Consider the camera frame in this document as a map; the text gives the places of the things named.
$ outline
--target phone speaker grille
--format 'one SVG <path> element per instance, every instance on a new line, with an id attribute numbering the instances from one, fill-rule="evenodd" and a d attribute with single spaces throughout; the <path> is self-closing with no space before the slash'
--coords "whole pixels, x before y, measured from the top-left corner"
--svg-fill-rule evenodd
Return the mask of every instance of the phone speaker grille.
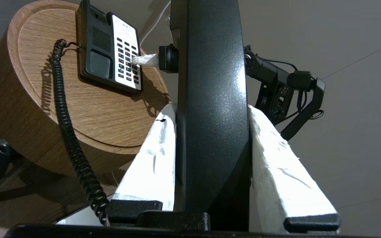
<path id="1" fill-rule="evenodd" d="M 92 44 L 111 52 L 111 37 L 102 30 L 92 27 Z"/>

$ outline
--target white fabric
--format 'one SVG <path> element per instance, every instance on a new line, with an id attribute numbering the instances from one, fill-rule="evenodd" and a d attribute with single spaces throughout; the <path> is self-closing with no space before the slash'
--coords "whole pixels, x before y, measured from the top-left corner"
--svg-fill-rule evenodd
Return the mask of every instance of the white fabric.
<path id="1" fill-rule="evenodd" d="M 176 106 L 166 105 L 157 116 L 112 199 L 157 200 L 172 211 L 176 158 Z"/>
<path id="2" fill-rule="evenodd" d="M 132 57 L 132 64 L 138 64 L 140 66 L 159 67 L 160 60 L 158 54 L 134 56 Z"/>
<path id="3" fill-rule="evenodd" d="M 336 214 L 289 144 L 263 112 L 249 106 L 252 172 L 263 232 L 287 233 L 287 217 Z"/>

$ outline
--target coiled phone cord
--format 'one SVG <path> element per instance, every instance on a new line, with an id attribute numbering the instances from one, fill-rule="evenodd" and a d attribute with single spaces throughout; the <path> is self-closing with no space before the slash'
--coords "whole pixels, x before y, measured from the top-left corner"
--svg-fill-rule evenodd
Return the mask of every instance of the coiled phone cord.
<path id="1" fill-rule="evenodd" d="M 67 103 L 65 101 L 64 79 L 63 71 L 60 64 L 61 57 L 64 55 L 64 48 L 70 45 L 77 45 L 77 43 L 67 42 L 64 39 L 58 40 L 54 45 L 53 54 L 51 57 L 51 66 L 53 68 L 54 77 L 54 100 L 57 112 L 57 119 L 61 135 L 64 141 L 64 146 L 70 157 L 71 164 L 74 167 L 76 176 L 85 190 L 86 198 L 89 201 L 91 209 L 95 212 L 102 225 L 106 225 L 107 215 L 106 206 L 109 201 L 107 195 L 104 193 L 100 182 L 91 169 L 89 161 L 86 159 L 85 154 L 80 147 L 79 140 L 74 134 L 73 125 L 71 123 L 70 115 L 68 114 Z"/>

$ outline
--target wooden tabletop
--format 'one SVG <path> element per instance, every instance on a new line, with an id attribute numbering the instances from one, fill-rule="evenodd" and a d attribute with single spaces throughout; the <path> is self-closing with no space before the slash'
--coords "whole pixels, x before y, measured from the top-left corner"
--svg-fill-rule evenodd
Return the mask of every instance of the wooden tabletop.
<path id="1" fill-rule="evenodd" d="M 73 170 L 57 124 L 49 58 L 58 39 L 77 41 L 77 8 L 54 0 L 24 6 L 0 42 L 1 136 L 37 165 L 67 175 Z M 82 80 L 73 47 L 61 64 L 73 127 L 94 171 L 132 160 L 169 101 L 159 70 L 144 67 L 144 92 L 129 95 Z"/>

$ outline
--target gray wall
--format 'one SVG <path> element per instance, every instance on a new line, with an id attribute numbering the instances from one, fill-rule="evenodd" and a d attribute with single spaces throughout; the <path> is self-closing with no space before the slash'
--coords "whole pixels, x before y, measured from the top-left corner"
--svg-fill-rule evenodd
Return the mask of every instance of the gray wall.
<path id="1" fill-rule="evenodd" d="M 0 37 L 29 2 L 0 0 Z M 152 7 L 151 0 L 92 3 L 138 30 Z M 263 57 L 290 61 L 325 79 L 324 117 L 308 122 L 290 144 L 342 215 L 342 233 L 381 235 L 381 1 L 240 0 L 239 7 L 245 44 Z M 143 48 L 156 53 L 170 42 L 160 21 Z M 176 101 L 177 76 L 163 77 Z M 259 83 L 247 83 L 248 101 L 254 104 Z M 251 229 L 260 230 L 254 211 Z"/>

